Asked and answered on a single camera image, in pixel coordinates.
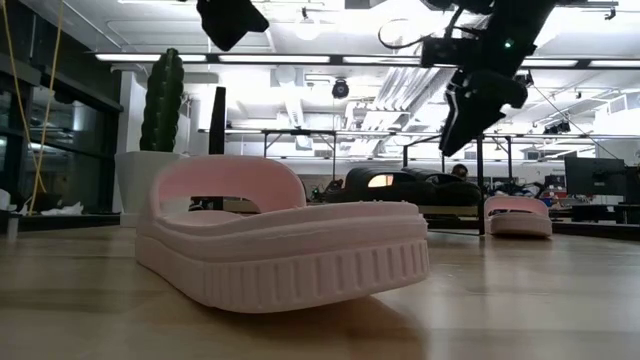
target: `monitor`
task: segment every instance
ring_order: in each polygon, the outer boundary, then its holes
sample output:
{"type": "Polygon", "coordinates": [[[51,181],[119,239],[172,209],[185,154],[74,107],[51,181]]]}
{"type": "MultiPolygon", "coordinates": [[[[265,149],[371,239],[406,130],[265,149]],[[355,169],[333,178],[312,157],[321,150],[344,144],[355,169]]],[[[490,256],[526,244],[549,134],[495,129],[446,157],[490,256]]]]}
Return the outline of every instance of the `monitor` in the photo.
{"type": "Polygon", "coordinates": [[[623,160],[565,158],[567,192],[571,195],[627,195],[623,160]]]}
{"type": "Polygon", "coordinates": [[[627,204],[640,204],[640,167],[627,168],[627,204]]]}

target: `wooden floor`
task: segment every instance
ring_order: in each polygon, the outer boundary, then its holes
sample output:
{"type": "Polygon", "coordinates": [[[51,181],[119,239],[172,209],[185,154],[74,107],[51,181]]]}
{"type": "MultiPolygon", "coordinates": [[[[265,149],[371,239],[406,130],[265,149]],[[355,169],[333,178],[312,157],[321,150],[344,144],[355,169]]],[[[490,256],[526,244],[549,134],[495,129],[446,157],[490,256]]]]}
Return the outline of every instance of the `wooden floor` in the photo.
{"type": "Polygon", "coordinates": [[[0,359],[640,359],[640,243],[431,234],[418,285],[316,309],[200,306],[101,228],[0,239],[0,359]]]}

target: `green cactus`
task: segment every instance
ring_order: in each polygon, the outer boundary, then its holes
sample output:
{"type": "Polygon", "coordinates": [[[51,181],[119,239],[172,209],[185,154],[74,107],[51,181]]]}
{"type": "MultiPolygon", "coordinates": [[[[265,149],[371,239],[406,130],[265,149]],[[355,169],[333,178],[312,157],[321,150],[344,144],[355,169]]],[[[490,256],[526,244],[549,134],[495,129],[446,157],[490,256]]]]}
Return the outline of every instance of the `green cactus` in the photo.
{"type": "Polygon", "coordinates": [[[173,152],[180,119],[184,68],[176,49],[153,64],[149,76],[140,150],[173,152]]]}

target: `slipper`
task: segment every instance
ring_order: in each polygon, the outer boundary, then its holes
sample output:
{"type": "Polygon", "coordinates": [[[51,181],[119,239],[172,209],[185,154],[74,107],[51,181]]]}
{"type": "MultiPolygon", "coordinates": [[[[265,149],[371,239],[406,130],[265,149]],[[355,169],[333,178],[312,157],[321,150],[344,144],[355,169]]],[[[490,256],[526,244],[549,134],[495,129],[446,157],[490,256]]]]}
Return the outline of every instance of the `slipper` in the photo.
{"type": "Polygon", "coordinates": [[[427,224],[408,203],[306,207],[285,165],[249,156],[174,162],[155,179],[137,230],[136,259],[195,301],[243,313],[354,299],[426,278],[427,224]],[[230,196],[261,214],[163,215],[178,197],[230,196]]]}
{"type": "Polygon", "coordinates": [[[486,231],[493,235],[549,237],[552,234],[547,205],[533,198],[493,196],[484,205],[486,231]]]}

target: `plant pot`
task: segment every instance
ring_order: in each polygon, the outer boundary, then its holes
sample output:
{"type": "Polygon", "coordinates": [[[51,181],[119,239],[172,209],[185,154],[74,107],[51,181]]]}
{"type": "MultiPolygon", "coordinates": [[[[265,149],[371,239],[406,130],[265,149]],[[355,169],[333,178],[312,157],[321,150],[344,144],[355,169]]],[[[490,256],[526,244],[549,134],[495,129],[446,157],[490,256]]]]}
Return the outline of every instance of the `plant pot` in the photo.
{"type": "MultiPolygon", "coordinates": [[[[184,157],[181,154],[156,151],[131,151],[115,156],[116,175],[122,201],[120,226],[137,226],[138,215],[156,175],[167,165],[184,157]]],[[[166,213],[182,212],[189,209],[189,204],[190,199],[178,199],[163,204],[162,209],[166,213]]]]}

